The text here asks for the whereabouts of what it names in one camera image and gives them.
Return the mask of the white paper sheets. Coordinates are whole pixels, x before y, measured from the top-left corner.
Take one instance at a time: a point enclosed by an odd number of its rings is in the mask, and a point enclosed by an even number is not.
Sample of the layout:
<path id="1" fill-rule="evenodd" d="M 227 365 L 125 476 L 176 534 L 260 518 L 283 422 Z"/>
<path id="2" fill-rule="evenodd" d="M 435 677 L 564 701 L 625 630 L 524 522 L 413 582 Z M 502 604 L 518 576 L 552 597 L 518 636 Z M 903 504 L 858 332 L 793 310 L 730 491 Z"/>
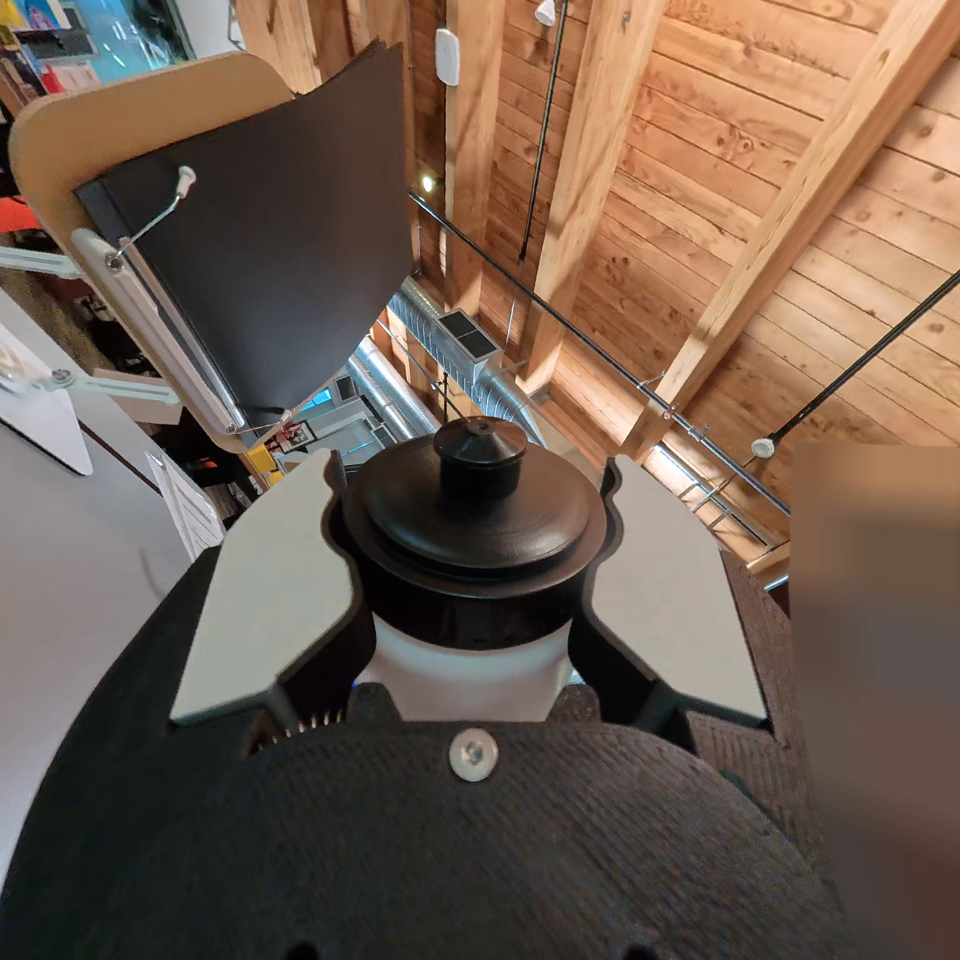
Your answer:
<path id="1" fill-rule="evenodd" d="M 165 453 L 147 452 L 146 457 L 190 560 L 220 546 L 226 529 L 210 498 Z"/>

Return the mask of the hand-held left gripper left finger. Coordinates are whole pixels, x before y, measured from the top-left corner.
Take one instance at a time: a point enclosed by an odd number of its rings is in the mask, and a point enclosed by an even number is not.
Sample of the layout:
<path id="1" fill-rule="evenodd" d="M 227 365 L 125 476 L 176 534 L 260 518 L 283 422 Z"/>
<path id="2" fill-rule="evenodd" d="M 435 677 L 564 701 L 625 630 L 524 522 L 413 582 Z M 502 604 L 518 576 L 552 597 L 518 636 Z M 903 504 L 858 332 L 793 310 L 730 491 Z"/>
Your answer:
<path id="1" fill-rule="evenodd" d="M 356 561 L 339 543 L 340 455 L 319 449 L 222 542 L 171 707 L 175 725 L 248 708 L 281 727 L 332 722 L 376 649 Z"/>

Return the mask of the white water bottle black cap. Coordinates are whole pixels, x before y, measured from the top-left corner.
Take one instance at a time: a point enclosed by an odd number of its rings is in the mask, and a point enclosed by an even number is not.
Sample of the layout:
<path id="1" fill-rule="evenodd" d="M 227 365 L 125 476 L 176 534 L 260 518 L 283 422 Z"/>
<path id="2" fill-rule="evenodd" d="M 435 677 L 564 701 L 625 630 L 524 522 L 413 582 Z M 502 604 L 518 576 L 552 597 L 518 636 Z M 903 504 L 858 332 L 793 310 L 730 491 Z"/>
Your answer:
<path id="1" fill-rule="evenodd" d="M 339 522 L 375 629 L 357 682 L 405 721 L 546 720 L 607 535 L 576 466 L 506 419 L 460 418 L 360 466 Z"/>

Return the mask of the black sheet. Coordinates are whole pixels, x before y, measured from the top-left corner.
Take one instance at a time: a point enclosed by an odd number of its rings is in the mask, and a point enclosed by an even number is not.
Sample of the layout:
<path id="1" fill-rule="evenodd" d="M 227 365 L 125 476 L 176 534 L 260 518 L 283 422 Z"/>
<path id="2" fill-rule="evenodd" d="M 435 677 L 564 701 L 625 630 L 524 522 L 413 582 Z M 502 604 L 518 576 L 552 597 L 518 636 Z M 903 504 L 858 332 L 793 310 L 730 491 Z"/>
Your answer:
<path id="1" fill-rule="evenodd" d="M 246 425 L 333 378 L 410 273 L 402 47 L 371 43 L 315 90 L 113 166 L 74 193 L 135 242 Z"/>

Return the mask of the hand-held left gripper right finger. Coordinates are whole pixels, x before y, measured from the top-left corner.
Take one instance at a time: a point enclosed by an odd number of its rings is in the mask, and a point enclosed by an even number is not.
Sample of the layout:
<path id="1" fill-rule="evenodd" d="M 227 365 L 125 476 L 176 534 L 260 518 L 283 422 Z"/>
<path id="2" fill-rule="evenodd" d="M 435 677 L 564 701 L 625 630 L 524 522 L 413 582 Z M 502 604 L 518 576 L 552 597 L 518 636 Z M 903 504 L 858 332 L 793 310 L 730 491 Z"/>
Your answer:
<path id="1" fill-rule="evenodd" d="M 769 718 L 715 537 L 628 456 L 609 458 L 604 544 L 585 571 L 568 654 L 601 719 L 678 727 L 688 713 Z"/>

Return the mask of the silver air duct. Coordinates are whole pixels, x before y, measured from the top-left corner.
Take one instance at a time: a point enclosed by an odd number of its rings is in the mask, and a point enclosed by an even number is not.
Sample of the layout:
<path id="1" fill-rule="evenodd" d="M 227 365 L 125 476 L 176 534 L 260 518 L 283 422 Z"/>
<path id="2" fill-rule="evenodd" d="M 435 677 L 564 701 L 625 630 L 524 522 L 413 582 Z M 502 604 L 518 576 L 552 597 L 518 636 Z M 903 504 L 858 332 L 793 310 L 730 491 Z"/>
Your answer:
<path id="1" fill-rule="evenodd" d="M 444 313 L 412 278 L 405 279 L 391 297 L 388 314 L 399 320 L 408 341 L 419 345 L 482 415 L 520 426 L 530 441 L 547 448 L 534 405 L 499 365 L 502 349 L 472 318 L 460 310 Z M 440 428 L 438 419 L 371 337 L 359 343 L 346 369 L 396 441 L 431 436 Z"/>

